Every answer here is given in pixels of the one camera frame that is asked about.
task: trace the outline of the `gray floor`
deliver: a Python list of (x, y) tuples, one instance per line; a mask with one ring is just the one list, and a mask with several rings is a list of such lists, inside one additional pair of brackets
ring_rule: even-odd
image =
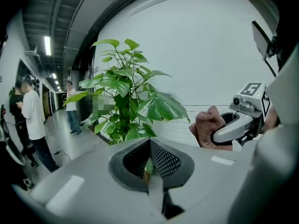
[[(80, 135), (70, 134), (70, 126), (67, 121), (66, 111), (64, 109), (58, 110), (53, 116), (49, 117), (46, 124), (46, 140), (49, 149), (52, 154), (56, 151), (63, 150), (57, 155), (52, 155), (53, 159), (59, 166), (63, 166), (80, 156), (81, 154), (96, 149), (99, 143), (99, 147), (102, 145), (108, 145), (103, 140), (99, 140), (90, 129), (81, 127), (82, 133)], [(35, 159), (40, 164), (37, 168), (30, 166), (30, 161), (27, 161), (27, 165), (24, 167), (25, 174), (33, 181), (34, 184), (38, 184), (43, 178), (50, 174), (47, 168), (39, 161), (36, 153)]]

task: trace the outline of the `hand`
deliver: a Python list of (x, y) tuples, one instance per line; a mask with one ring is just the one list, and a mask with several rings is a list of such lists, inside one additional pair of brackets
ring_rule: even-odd
[(17, 102), (16, 104), (17, 104), (18, 108), (20, 108), (20, 109), (23, 108), (23, 103), (22, 102)]

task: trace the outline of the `black pants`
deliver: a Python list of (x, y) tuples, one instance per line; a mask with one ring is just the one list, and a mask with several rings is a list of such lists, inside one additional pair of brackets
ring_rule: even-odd
[(34, 153), (34, 148), (29, 148), (30, 146), (30, 139), (29, 139), (29, 136), (28, 136), (28, 131), (27, 131), (27, 127), (26, 127), (26, 124), (24, 124), (23, 126), (18, 126), (16, 125), (16, 129), (17, 129), (17, 133), (18, 133), (18, 136), (19, 136), (19, 139), (23, 145), (23, 151), (22, 151), (22, 154), (26, 154), (27, 157), (32, 161), (32, 162), (36, 162), (34, 157), (33, 157), (33, 153)]
[(36, 153), (39, 159), (42, 161), (44, 166), (50, 171), (54, 172), (59, 167), (56, 165), (55, 161), (52, 158), (52, 155), (50, 153), (47, 141), (45, 137), (39, 139), (39, 140), (31, 140), (34, 147), (36, 148)]

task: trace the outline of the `ceiling light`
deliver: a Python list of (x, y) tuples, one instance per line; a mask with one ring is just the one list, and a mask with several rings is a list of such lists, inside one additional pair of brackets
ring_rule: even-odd
[(46, 54), (47, 56), (50, 56), (51, 55), (50, 37), (45, 36), (44, 39), (45, 39)]

